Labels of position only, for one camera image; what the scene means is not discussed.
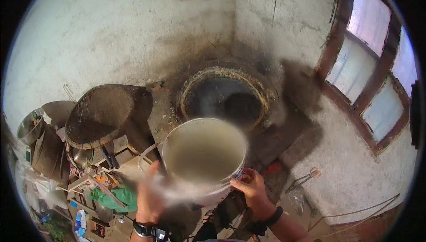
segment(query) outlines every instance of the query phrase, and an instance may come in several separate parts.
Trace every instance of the metal bowl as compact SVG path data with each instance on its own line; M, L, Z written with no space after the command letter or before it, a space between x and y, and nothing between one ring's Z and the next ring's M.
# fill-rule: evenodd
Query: metal bowl
M34 141L36 141L40 136L43 128L43 115L44 110L42 108L35 109L30 112L19 124L16 137L26 145L34 143Z

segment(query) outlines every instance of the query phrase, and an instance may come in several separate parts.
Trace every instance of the bracelet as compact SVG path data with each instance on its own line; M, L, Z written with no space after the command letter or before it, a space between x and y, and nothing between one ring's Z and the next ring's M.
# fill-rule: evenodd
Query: bracelet
M283 208L281 206L278 206L276 208L274 214L272 214L272 216L268 220L264 221L263 223L266 226L271 227L272 225L274 225L281 218L281 215L282 215L283 211L284 211Z

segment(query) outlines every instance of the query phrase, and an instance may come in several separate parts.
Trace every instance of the wrist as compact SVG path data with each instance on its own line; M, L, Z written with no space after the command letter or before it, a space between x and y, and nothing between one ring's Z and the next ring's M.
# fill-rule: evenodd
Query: wrist
M253 207L252 210L254 216L258 218L259 221L264 222L273 216L276 211L276 206L270 201L267 201Z
M144 213L141 213L139 211L136 212L136 217L135 217L136 222L143 224L145 226L150 226L150 218L146 217L146 215Z

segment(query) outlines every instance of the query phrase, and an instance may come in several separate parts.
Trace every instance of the sandal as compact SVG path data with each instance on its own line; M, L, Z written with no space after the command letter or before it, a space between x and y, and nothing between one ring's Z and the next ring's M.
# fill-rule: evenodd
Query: sandal
M203 224L207 222L213 222L214 210L208 210L204 216L206 216L206 218L203 219Z

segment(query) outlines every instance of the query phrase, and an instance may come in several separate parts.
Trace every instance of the plastic bag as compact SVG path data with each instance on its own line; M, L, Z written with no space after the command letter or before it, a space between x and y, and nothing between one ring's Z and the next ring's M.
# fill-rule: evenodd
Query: plastic bag
M288 201L294 207L299 216L303 214L303 205L305 203L305 192L302 188L297 188L288 193Z
M36 186L36 196L40 199L44 199L50 209L52 209L55 205L64 209L68 208L65 195L59 191L59 188L57 187L58 182L44 177L42 174L37 175L29 163L20 161L19 164L17 164L17 168L19 169L19 174L22 179L27 180Z
M74 232L78 237L82 237L86 232L86 215L84 210L79 210L75 216Z
M99 201L101 205L116 210L119 213L128 213L138 210L138 196L136 196L135 193L125 187L112 189L111 192L119 199L119 201L127 204L127 207L120 207L120 205L113 201L107 194L103 193L98 187L92 191L92 198Z

